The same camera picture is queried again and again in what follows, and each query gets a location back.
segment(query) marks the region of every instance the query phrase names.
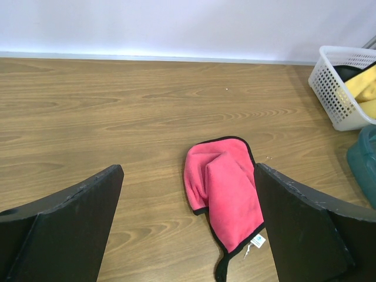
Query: folded fabric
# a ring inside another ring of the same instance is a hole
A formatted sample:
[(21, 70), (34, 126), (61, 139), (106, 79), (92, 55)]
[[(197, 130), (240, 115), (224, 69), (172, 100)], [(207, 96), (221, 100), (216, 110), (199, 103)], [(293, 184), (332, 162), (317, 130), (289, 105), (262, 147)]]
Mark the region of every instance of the folded fabric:
[(184, 184), (195, 215), (209, 212), (213, 237), (223, 251), (215, 278), (225, 282), (229, 261), (264, 228), (254, 184), (255, 161), (246, 141), (222, 137), (193, 146)]

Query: teal container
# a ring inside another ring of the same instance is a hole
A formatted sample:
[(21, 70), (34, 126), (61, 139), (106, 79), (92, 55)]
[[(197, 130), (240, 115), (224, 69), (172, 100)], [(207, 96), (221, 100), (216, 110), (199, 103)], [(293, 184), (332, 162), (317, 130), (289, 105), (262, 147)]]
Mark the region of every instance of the teal container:
[(347, 151), (347, 162), (364, 195), (376, 209), (376, 125), (364, 127)]

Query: wooden table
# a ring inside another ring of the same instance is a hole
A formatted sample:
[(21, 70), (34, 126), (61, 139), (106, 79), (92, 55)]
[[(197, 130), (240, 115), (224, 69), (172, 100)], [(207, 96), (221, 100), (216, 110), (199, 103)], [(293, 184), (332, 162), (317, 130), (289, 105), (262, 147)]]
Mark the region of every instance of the wooden table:
[[(125, 171), (98, 281), (214, 281), (220, 257), (194, 216), (182, 170), (191, 146), (236, 135), (264, 162), (368, 206), (309, 88), (309, 66), (0, 59), (0, 210)], [(228, 281), (277, 281), (267, 243), (230, 262)]]

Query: black edging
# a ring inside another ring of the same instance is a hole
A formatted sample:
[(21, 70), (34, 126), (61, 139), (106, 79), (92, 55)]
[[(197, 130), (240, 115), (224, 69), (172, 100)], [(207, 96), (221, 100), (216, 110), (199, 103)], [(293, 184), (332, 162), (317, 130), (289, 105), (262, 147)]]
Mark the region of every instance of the black edging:
[[(211, 142), (216, 142), (216, 141), (221, 141), (221, 140), (226, 140), (226, 139), (237, 139), (237, 140), (242, 141), (247, 146), (248, 154), (250, 156), (250, 159), (251, 159), (253, 166), (256, 165), (256, 162), (254, 161), (254, 158), (253, 158), (253, 155), (252, 155), (251, 148), (243, 138), (240, 138), (240, 137), (237, 137), (237, 136), (225, 136), (225, 137), (221, 137), (221, 138), (217, 138), (217, 139), (213, 139), (213, 140), (204, 141), (204, 142), (201, 142), (199, 144), (211, 143)], [(209, 207), (202, 207), (201, 209), (193, 211), (193, 213), (197, 216), (200, 215), (200, 214), (203, 214), (203, 213), (208, 213), (208, 212), (209, 212)], [(217, 282), (226, 282), (227, 268), (229, 266), (229, 261), (234, 256), (239, 254), (239, 252), (244, 248), (244, 246), (247, 245), (253, 238), (255, 238), (255, 236), (257, 234), (259, 234), (259, 232), (261, 232), (262, 229), (264, 229), (264, 223), (259, 225), (258, 228), (256, 228), (255, 231), (252, 232), (252, 234), (250, 234), (247, 238), (245, 238), (230, 253), (229, 253), (229, 251), (227, 251), (226, 247), (221, 242), (221, 240), (219, 240), (219, 238), (218, 238), (217, 234), (215, 233), (214, 229), (212, 228), (212, 226), (210, 224), (209, 224), (209, 226), (210, 226), (210, 230), (211, 230), (211, 233), (212, 233), (215, 241), (217, 242), (217, 244), (219, 245), (219, 247), (221, 248), (221, 250), (223, 252), (223, 257), (220, 259), (220, 261), (217, 264), (214, 276), (215, 276)]]

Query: basket rim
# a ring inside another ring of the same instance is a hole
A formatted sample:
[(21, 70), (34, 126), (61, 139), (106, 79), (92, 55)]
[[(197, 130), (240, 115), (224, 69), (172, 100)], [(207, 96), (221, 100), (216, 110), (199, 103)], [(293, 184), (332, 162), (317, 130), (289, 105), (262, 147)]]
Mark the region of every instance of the basket rim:
[(339, 86), (344, 90), (344, 92), (348, 96), (350, 102), (354, 105), (355, 109), (359, 112), (359, 114), (362, 116), (363, 119), (365, 119), (369, 123), (372, 123), (373, 125), (376, 125), (376, 119), (373, 119), (373, 118), (369, 117), (362, 110), (362, 108), (360, 107), (359, 103), (355, 100), (355, 98), (353, 97), (353, 95), (350, 93), (350, 91), (346, 87), (345, 83), (342, 81), (342, 79), (340, 78), (340, 76), (338, 75), (338, 73), (335, 71), (333, 65), (331, 64), (331, 62), (329, 61), (329, 59), (328, 59), (328, 57), (326, 55), (327, 51), (351, 51), (351, 52), (361, 51), (363, 54), (366, 53), (368, 55), (376, 56), (376, 50), (364, 49), (364, 48), (353, 48), (353, 47), (330, 46), (330, 45), (321, 46), (320, 49), (319, 49), (320, 56), (324, 60), (325, 64), (329, 68), (330, 72), (332, 73), (332, 75), (336, 79), (336, 81), (339, 84)]

